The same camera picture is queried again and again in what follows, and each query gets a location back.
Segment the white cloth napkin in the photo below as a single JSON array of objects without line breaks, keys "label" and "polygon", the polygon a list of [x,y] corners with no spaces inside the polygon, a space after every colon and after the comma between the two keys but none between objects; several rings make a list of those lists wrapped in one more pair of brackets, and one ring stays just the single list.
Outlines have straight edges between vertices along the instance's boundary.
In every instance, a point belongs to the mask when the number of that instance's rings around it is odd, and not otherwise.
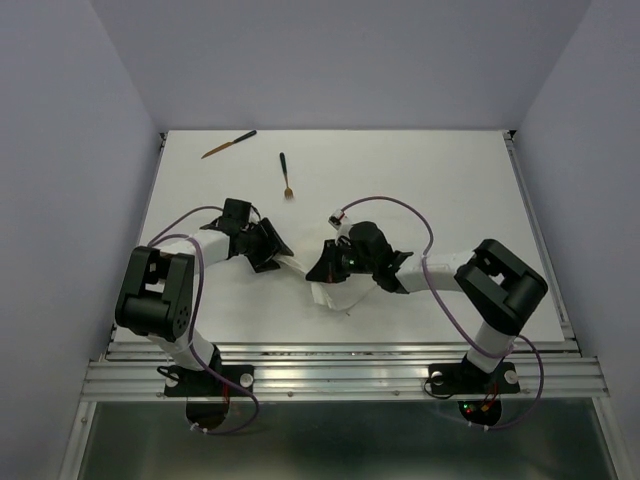
[{"label": "white cloth napkin", "polygon": [[280,266],[293,271],[302,279],[310,288],[317,305],[333,311],[347,311],[378,290],[378,285],[366,275],[352,275],[339,284],[306,281],[305,276],[320,259],[327,239],[335,239],[335,230],[327,222],[305,225],[289,244],[294,255],[279,256],[276,260]]}]

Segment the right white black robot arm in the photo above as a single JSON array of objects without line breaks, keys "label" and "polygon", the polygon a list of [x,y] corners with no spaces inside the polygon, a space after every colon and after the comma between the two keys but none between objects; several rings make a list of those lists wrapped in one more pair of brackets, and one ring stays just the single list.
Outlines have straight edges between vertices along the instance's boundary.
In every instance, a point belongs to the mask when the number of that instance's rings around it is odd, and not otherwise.
[{"label": "right white black robot arm", "polygon": [[[546,280],[502,243],[483,240],[478,247],[438,255],[433,263],[388,244],[327,240],[319,260],[306,274],[310,282],[338,284],[352,274],[371,276],[384,291],[429,291],[470,349],[460,366],[463,384],[482,390],[496,378],[496,368],[548,292]],[[444,304],[441,290],[462,292],[483,323],[470,337]]]}]

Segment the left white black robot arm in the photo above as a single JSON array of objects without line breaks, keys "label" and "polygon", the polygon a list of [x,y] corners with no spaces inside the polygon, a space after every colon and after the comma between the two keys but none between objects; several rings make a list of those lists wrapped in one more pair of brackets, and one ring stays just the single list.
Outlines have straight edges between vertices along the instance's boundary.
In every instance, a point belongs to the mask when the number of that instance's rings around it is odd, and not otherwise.
[{"label": "left white black robot arm", "polygon": [[221,354],[196,329],[208,267],[243,256],[254,272],[277,270],[278,257],[294,252],[268,218],[232,220],[220,216],[193,234],[164,230],[130,255],[115,307],[115,321],[146,337],[175,367],[161,374],[174,388],[193,386],[210,394],[225,385],[246,390],[223,376]]}]

